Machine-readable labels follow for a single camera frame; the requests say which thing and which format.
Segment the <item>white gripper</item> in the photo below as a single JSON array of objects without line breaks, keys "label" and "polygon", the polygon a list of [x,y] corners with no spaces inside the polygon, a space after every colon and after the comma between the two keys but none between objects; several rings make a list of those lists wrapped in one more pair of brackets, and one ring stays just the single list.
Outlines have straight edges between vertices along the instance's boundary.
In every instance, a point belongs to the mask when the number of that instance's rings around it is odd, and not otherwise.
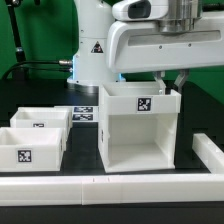
[{"label": "white gripper", "polygon": [[107,66],[114,73],[152,72],[164,95],[167,70],[179,70],[181,93],[190,68],[224,65],[224,17],[199,19],[190,32],[163,34],[155,22],[115,22],[108,33]]}]

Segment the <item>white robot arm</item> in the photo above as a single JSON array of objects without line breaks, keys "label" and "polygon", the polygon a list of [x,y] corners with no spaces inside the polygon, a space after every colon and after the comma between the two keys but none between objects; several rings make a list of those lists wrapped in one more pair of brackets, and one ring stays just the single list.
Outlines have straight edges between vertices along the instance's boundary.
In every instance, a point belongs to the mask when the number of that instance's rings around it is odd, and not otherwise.
[{"label": "white robot arm", "polygon": [[79,46],[67,83],[96,93],[125,73],[151,72],[157,81],[177,70],[182,88],[192,68],[224,65],[224,2],[202,0],[73,0]]}]

